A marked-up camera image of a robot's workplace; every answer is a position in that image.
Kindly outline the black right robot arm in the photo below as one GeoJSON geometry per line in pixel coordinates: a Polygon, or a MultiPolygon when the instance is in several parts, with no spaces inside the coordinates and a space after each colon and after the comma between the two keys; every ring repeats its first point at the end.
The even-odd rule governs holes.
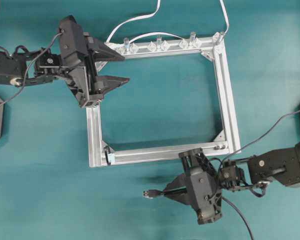
{"type": "Polygon", "coordinates": [[[254,195],[263,197],[272,180],[286,187],[300,187],[300,143],[245,160],[250,184],[235,160],[224,162],[223,167],[216,170],[200,148],[181,152],[179,158],[184,172],[159,194],[191,206],[199,224],[213,223],[222,217],[222,190],[252,192],[259,188],[261,193],[254,195]]]}

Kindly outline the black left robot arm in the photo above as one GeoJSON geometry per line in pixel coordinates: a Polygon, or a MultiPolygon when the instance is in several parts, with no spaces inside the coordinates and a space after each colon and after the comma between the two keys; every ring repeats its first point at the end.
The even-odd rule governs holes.
{"type": "Polygon", "coordinates": [[[129,78],[98,75],[98,62],[119,62],[125,57],[83,31],[72,15],[62,19],[57,33],[60,54],[49,48],[28,51],[23,45],[12,54],[0,51],[0,84],[27,87],[64,80],[81,108],[97,106],[105,95],[129,78]]]}

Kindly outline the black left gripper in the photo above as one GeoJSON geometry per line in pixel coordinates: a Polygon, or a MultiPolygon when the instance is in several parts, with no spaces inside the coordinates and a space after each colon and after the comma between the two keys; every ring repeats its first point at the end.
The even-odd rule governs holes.
{"type": "Polygon", "coordinates": [[[125,57],[101,40],[85,35],[72,15],[60,21],[58,31],[61,72],[81,108],[97,106],[108,92],[129,82],[126,77],[97,76],[95,62],[119,62],[125,57]]]}

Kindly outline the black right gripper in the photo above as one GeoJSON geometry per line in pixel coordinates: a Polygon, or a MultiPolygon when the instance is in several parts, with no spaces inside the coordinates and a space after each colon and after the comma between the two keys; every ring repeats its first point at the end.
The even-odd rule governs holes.
{"type": "Polygon", "coordinates": [[[168,183],[164,196],[191,206],[198,217],[221,217],[220,188],[216,170],[203,153],[195,148],[178,154],[184,173],[168,183]]]}

